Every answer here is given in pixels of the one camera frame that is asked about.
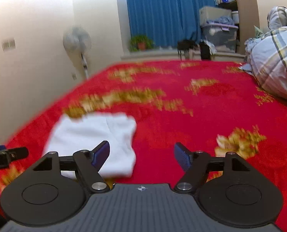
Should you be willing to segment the white shirt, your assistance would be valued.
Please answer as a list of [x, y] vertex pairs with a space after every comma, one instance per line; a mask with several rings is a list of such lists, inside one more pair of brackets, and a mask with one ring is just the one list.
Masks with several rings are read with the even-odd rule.
[[136, 127], [135, 119], [124, 113], [93, 113], [78, 119], [64, 114], [51, 130], [43, 154], [56, 151], [59, 156], [71, 156], [108, 141], [110, 155], [99, 174], [108, 179], [130, 177], [136, 163], [132, 148]]

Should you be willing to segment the red floral bedspread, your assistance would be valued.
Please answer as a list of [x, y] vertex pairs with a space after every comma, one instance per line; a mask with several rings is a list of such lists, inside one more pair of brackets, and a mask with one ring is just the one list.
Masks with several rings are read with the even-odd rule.
[[0, 194], [42, 155], [62, 116], [74, 124], [100, 113], [132, 116], [136, 164], [117, 183], [175, 185], [182, 169], [173, 146], [215, 156], [237, 152], [282, 192], [277, 225], [287, 231], [287, 101], [264, 91], [233, 62], [153, 61], [117, 64], [75, 87], [19, 129], [7, 148], [26, 159], [0, 170]]

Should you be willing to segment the white standing fan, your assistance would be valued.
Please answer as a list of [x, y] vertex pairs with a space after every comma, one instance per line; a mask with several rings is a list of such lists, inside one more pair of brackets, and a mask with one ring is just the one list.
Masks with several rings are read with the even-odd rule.
[[84, 70], [84, 77], [88, 79], [88, 62], [85, 54], [92, 47], [89, 33], [82, 27], [72, 27], [63, 35], [63, 46], [67, 52], [77, 52], [79, 54]]

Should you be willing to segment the grey plastic storage bin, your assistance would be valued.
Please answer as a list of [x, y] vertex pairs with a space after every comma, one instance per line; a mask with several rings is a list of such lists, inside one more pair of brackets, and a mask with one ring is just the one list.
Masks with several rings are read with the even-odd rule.
[[215, 46], [218, 52], [236, 52], [238, 27], [219, 23], [209, 23], [201, 27], [204, 38]]

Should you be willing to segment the plaid blue quilt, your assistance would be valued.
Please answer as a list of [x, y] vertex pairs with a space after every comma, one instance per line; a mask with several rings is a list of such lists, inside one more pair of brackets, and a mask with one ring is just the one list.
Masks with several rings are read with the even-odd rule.
[[246, 63], [260, 88], [287, 100], [287, 8], [273, 7], [267, 15], [268, 31], [245, 42]]

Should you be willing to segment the potted green plant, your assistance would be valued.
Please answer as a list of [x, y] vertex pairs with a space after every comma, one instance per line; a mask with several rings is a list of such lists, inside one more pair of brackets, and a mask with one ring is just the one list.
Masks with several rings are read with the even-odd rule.
[[129, 41], [129, 51], [145, 51], [154, 48], [154, 42], [146, 35], [135, 35]]

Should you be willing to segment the white cardboard box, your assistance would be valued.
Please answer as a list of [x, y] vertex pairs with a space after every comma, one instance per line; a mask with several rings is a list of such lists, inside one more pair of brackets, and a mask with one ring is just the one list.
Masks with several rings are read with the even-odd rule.
[[208, 20], [215, 20], [222, 16], [232, 17], [232, 11], [219, 7], [204, 6], [199, 9], [200, 26], [206, 24]]

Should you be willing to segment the blue curtain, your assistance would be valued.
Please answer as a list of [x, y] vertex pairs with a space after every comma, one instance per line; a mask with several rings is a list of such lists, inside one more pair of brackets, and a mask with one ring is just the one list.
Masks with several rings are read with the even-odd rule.
[[156, 47], [176, 47], [185, 39], [200, 41], [199, 10], [214, 0], [127, 0], [132, 37], [145, 35]]

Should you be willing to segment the wooden shelf unit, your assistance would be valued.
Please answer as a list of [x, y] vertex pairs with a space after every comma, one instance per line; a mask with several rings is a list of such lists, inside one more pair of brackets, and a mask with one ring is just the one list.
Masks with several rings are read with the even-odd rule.
[[259, 10], [257, 0], [235, 0], [229, 3], [220, 2], [219, 7], [238, 11], [239, 14], [239, 45], [237, 53], [245, 54], [245, 41], [254, 37], [254, 27], [260, 27]]

